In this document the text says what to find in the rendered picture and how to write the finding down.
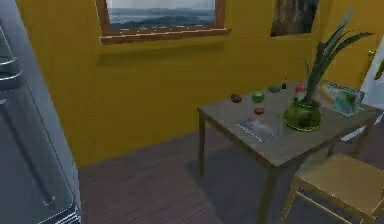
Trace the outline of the red and white cup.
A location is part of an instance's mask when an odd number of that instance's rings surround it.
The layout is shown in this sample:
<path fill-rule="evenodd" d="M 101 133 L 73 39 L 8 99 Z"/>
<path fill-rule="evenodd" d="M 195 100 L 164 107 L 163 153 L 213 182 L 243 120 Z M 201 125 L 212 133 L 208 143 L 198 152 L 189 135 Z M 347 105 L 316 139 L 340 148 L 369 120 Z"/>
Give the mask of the red and white cup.
<path fill-rule="evenodd" d="M 303 83 L 300 83 L 295 87 L 295 93 L 298 101 L 301 101 L 305 97 L 306 93 Z"/>

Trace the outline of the dark framed wall picture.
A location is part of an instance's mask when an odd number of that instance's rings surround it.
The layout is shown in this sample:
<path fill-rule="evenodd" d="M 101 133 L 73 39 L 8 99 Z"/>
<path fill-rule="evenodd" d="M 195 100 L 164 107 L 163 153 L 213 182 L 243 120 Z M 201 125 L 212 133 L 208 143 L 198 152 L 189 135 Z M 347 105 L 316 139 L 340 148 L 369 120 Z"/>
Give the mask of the dark framed wall picture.
<path fill-rule="evenodd" d="M 319 0 L 276 0 L 271 37 L 310 33 Z"/>

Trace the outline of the grey fridge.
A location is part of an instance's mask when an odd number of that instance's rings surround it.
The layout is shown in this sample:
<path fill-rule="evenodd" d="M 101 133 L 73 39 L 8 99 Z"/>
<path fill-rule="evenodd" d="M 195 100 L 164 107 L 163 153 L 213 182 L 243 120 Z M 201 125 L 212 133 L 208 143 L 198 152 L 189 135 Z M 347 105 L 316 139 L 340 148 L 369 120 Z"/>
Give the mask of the grey fridge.
<path fill-rule="evenodd" d="M 16 0 L 0 0 L 0 224 L 82 224 L 78 169 Z"/>

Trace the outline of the grey wooden table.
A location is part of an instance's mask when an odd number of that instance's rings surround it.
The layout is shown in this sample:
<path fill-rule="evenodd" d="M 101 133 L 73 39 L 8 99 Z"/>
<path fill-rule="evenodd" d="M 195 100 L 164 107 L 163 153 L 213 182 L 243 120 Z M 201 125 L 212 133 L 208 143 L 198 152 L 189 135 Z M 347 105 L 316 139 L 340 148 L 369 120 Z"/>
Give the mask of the grey wooden table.
<path fill-rule="evenodd" d="M 366 104 L 350 117 L 322 107 L 318 130 L 297 131 L 284 123 L 284 111 L 293 101 L 295 86 L 289 83 L 278 93 L 263 89 L 264 100 L 259 104 L 254 103 L 248 93 L 239 103 L 225 99 L 197 108 L 200 174 L 204 173 L 205 126 L 208 124 L 248 152 L 266 171 L 256 224 L 267 224 L 276 182 L 286 167 L 303 163 L 309 156 L 364 125 L 373 125 L 380 114 L 378 108 Z"/>

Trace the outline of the houseplant in green pot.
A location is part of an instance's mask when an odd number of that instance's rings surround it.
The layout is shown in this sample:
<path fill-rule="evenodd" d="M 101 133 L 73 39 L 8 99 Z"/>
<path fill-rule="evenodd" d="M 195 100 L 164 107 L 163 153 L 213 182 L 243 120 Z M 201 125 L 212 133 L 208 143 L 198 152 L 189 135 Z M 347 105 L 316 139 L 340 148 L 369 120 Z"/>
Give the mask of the houseplant in green pot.
<path fill-rule="evenodd" d="M 345 28 L 349 23 L 353 12 L 354 9 L 350 8 L 344 14 L 337 29 L 326 42 L 318 42 L 312 69 L 309 69 L 308 63 L 305 61 L 306 72 L 308 75 L 305 96 L 302 99 L 298 96 L 294 97 L 292 102 L 285 109 L 283 118 L 284 123 L 288 127 L 304 132 L 313 132 L 320 128 L 320 103 L 314 98 L 314 94 L 324 73 L 339 52 L 362 38 L 373 35 L 372 32 L 359 32 L 347 36 L 350 31 L 346 31 Z"/>

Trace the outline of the yellow wooden chair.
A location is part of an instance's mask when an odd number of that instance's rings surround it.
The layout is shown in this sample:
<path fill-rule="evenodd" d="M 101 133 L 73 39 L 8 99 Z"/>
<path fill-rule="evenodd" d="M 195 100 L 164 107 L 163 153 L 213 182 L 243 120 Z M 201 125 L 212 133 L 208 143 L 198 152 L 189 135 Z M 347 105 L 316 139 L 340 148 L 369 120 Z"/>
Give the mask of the yellow wooden chair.
<path fill-rule="evenodd" d="M 352 224 L 299 189 L 309 190 L 345 209 L 360 219 L 359 224 L 375 224 L 384 214 L 384 170 L 345 154 L 334 154 L 309 169 L 300 168 L 296 172 L 281 220 L 287 220 L 294 199 L 299 196 L 345 224 Z"/>

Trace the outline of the wooden framed window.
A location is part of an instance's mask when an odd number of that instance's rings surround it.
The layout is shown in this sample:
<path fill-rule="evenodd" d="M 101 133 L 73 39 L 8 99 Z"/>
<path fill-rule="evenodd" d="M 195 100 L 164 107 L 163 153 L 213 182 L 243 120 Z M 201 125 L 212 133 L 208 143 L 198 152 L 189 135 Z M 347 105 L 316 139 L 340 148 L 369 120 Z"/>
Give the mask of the wooden framed window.
<path fill-rule="evenodd" d="M 227 35 L 226 0 L 94 0 L 100 42 L 134 42 Z"/>

